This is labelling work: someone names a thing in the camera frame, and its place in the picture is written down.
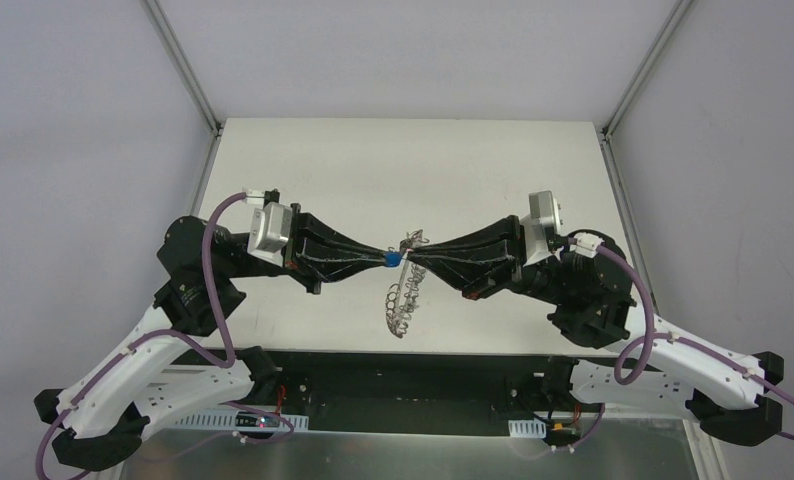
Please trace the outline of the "blue key tag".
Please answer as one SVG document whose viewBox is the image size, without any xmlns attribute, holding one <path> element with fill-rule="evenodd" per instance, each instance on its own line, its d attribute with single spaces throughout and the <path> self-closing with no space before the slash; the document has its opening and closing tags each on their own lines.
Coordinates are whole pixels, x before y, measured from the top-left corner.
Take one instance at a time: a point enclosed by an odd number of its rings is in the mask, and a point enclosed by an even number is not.
<svg viewBox="0 0 794 480">
<path fill-rule="evenodd" d="M 401 265 L 403 255 L 399 251 L 389 250 L 383 255 L 383 265 L 386 268 L 396 268 Z"/>
</svg>

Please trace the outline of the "round metal key ring plate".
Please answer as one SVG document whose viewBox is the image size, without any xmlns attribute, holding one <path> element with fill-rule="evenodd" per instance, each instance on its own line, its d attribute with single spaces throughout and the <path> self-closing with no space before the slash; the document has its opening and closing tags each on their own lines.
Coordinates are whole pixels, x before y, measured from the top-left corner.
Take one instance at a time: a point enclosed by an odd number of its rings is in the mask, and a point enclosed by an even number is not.
<svg viewBox="0 0 794 480">
<path fill-rule="evenodd" d="M 389 332 L 402 339 L 408 332 L 412 315 L 418 308 L 420 285 L 427 270 L 408 259 L 408 254 L 424 246 L 429 240 L 424 231 L 418 229 L 408 232 L 396 251 L 403 255 L 398 281 L 393 283 L 385 296 L 385 321 Z"/>
</svg>

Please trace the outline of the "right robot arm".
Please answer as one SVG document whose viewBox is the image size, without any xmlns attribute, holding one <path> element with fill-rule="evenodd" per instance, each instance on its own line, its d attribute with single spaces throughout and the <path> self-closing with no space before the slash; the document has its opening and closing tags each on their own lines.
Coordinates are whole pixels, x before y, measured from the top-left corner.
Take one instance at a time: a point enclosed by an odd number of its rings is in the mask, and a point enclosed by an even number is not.
<svg viewBox="0 0 794 480">
<path fill-rule="evenodd" d="M 756 446 L 782 430 L 769 391 L 784 375 L 771 352 L 738 354 L 659 317 L 637 272 L 609 237 L 506 218 L 444 243 L 410 247 L 410 262 L 469 300 L 509 291 L 553 306 L 548 320 L 571 343 L 613 353 L 615 362 L 553 362 L 542 400 L 625 405 L 696 422 L 708 435 Z"/>
</svg>

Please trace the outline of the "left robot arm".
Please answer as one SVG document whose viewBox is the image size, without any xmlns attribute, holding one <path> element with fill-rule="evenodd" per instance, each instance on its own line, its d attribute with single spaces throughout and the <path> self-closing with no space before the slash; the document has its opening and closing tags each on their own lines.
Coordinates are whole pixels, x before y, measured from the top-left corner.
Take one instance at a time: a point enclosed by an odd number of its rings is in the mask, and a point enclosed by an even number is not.
<svg viewBox="0 0 794 480">
<path fill-rule="evenodd" d="M 278 370 L 261 347 L 238 350 L 229 316 L 238 278 L 288 277 L 310 294 L 365 270 L 394 267 L 399 252 L 338 233 L 277 191 L 224 199 L 209 218 L 184 216 L 158 259 L 168 281 L 130 333 L 87 375 L 34 400 L 48 426 L 39 452 L 80 476 L 112 468 L 159 430 L 214 405 L 278 395 Z"/>
</svg>

